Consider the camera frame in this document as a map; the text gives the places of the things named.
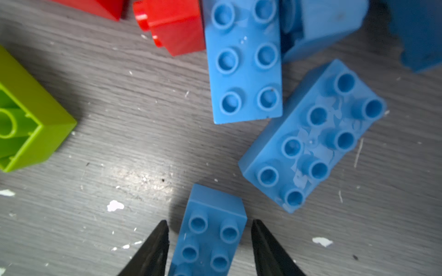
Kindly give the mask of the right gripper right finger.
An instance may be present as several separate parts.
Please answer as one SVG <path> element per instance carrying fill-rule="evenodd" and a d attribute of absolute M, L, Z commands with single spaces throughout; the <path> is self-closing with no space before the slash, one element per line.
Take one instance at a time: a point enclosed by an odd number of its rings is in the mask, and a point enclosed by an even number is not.
<path fill-rule="evenodd" d="M 253 220 L 251 235 L 258 276 L 305 276 L 261 220 Z"/>

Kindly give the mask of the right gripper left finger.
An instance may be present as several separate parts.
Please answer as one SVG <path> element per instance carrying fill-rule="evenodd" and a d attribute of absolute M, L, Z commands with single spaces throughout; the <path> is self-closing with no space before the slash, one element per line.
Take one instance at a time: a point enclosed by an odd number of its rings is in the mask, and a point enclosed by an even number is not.
<path fill-rule="evenodd" d="M 169 251 L 169 227 L 161 220 L 118 276 L 164 276 Z"/>

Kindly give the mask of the blue lego long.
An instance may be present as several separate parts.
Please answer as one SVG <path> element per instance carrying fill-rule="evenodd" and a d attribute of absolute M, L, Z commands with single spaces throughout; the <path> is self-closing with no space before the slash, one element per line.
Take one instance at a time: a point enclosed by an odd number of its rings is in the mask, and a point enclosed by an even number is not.
<path fill-rule="evenodd" d="M 215 124 L 283 113 L 279 2 L 203 1 Z"/>

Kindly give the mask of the red lego upright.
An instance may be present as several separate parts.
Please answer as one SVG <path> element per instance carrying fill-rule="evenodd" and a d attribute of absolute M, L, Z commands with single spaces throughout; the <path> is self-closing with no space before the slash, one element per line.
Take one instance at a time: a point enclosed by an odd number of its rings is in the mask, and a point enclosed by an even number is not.
<path fill-rule="evenodd" d="M 155 45 L 171 56 L 206 49 L 200 1 L 136 1 L 132 7 L 141 30 L 151 32 Z"/>

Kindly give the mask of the red lego flat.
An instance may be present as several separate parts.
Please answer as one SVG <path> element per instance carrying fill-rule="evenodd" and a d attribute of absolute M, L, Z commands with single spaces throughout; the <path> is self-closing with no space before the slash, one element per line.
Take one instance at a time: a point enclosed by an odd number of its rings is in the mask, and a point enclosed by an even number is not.
<path fill-rule="evenodd" d="M 124 0 L 52 0 L 109 20 L 119 21 L 125 5 Z"/>

